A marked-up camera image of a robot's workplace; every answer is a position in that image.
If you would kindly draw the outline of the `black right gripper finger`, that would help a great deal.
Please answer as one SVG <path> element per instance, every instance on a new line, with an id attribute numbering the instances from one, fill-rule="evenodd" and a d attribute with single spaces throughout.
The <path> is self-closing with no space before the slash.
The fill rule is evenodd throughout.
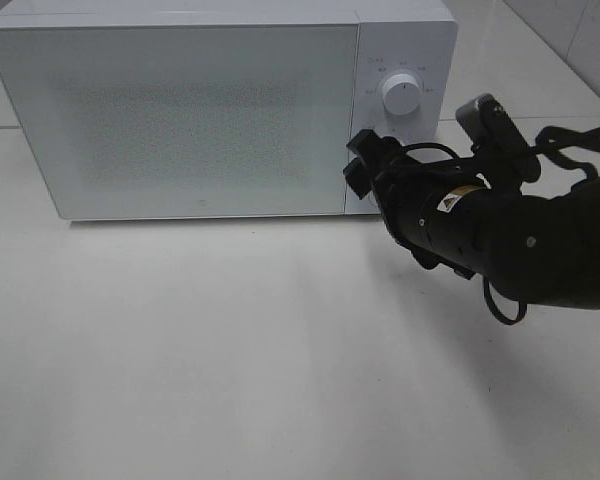
<path id="1" fill-rule="evenodd" d="M 343 169 L 350 190 L 358 199 L 364 199 L 373 191 L 373 174 L 362 158 L 354 158 Z"/>
<path id="2" fill-rule="evenodd" d="M 362 129 L 346 148 L 362 160 L 381 160 L 398 150 L 398 140 L 391 136 L 381 137 L 372 129 Z"/>

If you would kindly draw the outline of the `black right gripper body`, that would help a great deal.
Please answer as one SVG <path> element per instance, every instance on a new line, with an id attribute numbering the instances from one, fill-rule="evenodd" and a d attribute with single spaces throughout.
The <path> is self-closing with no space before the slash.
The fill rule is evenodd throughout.
<path id="1" fill-rule="evenodd" d="M 409 155 L 410 147 L 371 147 L 369 176 L 390 235 L 427 270 L 442 264 L 453 270 L 478 270 L 480 253 L 472 245 L 475 216 L 452 216 L 440 201 L 461 186 L 479 186 L 477 167 L 445 147 L 450 158 L 432 164 Z"/>

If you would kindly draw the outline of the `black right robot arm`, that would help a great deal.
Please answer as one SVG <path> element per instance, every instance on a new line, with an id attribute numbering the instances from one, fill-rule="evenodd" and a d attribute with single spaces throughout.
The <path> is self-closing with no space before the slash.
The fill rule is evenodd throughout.
<path id="1" fill-rule="evenodd" d="M 600 309 L 600 176 L 563 195 L 525 195 L 520 161 L 495 148 L 421 163 L 372 130 L 347 145 L 359 198 L 373 195 L 391 237 L 425 269 L 444 265 L 521 304 Z"/>

